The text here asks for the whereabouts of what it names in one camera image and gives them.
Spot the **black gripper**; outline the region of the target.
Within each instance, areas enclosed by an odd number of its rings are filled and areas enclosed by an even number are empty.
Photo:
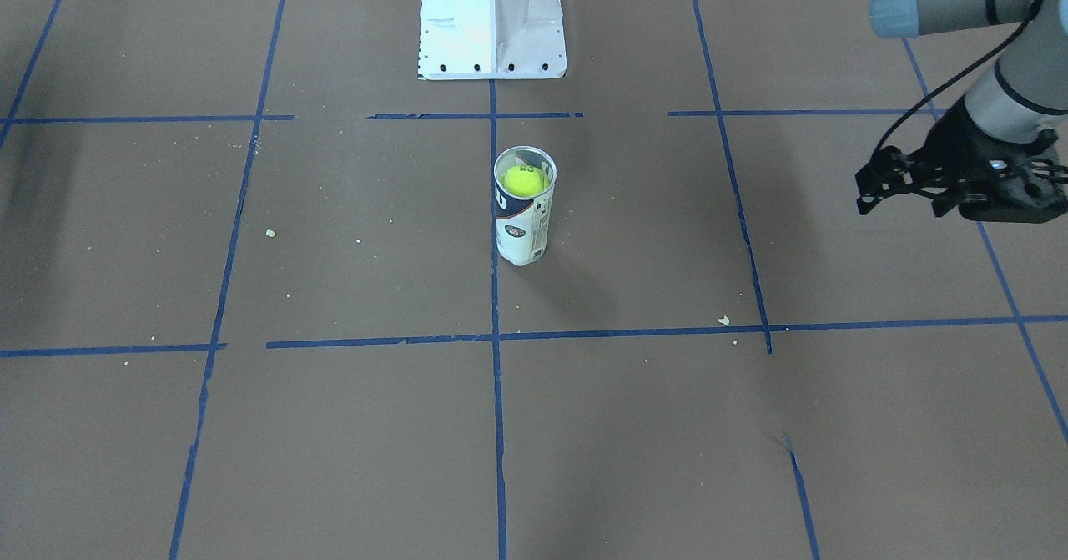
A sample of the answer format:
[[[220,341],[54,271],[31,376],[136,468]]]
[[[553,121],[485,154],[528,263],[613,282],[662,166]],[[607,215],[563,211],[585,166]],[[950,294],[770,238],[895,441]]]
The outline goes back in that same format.
[[[973,103],[962,97],[934,123],[918,147],[918,183],[926,186],[991,186],[1015,178],[1045,153],[1045,128],[1036,114],[1010,98]],[[855,173],[861,215],[892,196],[912,195],[910,154],[881,147]]]

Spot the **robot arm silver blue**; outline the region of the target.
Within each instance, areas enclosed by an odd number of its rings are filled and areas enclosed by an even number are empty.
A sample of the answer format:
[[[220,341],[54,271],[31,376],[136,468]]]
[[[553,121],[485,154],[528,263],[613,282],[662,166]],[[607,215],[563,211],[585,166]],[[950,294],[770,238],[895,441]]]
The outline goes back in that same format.
[[[1067,113],[1066,0],[869,0],[881,38],[918,38],[1014,24],[975,62],[984,73],[939,118],[914,152],[878,142],[855,174],[857,209],[893,196],[929,199],[942,217],[1045,223],[1065,214],[1057,127]]]

